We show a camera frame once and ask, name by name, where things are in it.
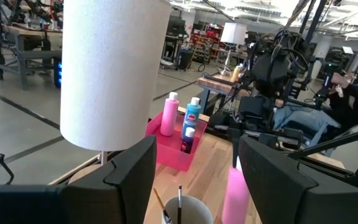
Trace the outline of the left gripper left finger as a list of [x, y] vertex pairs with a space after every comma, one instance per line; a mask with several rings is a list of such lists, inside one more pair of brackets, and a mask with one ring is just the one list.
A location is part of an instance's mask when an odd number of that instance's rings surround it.
[[0, 223], [142, 223], [156, 157], [147, 136], [70, 184], [0, 185]]

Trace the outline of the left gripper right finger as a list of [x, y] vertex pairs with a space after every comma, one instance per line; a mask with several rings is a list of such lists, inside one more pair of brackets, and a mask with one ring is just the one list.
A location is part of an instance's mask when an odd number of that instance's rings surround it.
[[239, 159], [262, 223], [358, 224], [358, 187], [242, 136]]

